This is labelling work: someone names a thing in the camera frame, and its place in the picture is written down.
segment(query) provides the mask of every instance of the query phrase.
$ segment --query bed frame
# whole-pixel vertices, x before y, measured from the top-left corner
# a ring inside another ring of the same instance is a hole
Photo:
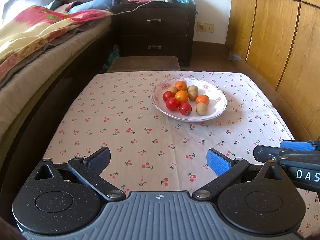
[[[16,226],[12,202],[42,159],[70,105],[98,73],[114,45],[112,31],[103,34],[58,76],[33,107],[15,137],[0,170],[0,216]]]

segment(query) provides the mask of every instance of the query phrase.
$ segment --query pillow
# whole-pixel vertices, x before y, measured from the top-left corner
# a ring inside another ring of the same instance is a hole
[[[76,13],[82,10],[88,9],[98,9],[98,10],[106,10],[112,8],[117,4],[117,0],[93,0],[90,2],[85,2],[83,4],[74,6],[71,8],[69,13]]]
[[[60,7],[58,7],[57,9],[55,9],[54,11],[55,12],[60,12],[60,13],[68,13],[68,11],[70,11],[70,9],[72,7],[74,7],[75,5],[78,5],[80,4],[81,2],[71,2],[71,3],[66,3],[66,4],[63,4],[61,5]]]
[[[54,0],[51,3],[49,3],[45,8],[54,11],[62,4],[61,0]]]

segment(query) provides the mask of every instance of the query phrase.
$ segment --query cherry pattern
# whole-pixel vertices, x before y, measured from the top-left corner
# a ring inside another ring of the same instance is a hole
[[[224,114],[209,121],[180,122],[152,105],[150,93],[154,86],[166,79],[188,76],[222,90],[228,100]],[[253,158],[255,146],[279,147],[282,140],[292,139],[270,101],[243,74],[106,73],[94,77],[70,106],[44,158],[67,163],[73,157],[86,158],[100,147],[108,147],[111,162],[100,176],[126,195],[130,191],[177,188],[192,193],[206,184],[208,178],[215,178],[206,162],[208,149],[215,148],[231,159],[242,157],[258,164]],[[308,236],[320,228],[319,199],[313,192],[298,191],[307,210],[299,230]]]

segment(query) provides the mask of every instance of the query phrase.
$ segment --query drawer handle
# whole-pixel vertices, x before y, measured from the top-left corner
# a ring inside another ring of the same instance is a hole
[[[161,49],[161,46],[148,46],[148,49]]]
[[[161,19],[152,19],[152,20],[147,20],[148,23],[162,23]]]

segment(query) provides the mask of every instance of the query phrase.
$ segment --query blue pillow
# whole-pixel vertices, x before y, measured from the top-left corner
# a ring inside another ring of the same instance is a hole
[[[88,9],[106,10],[112,8],[116,4],[117,0],[93,0],[74,6],[70,9],[69,13],[76,13]]]

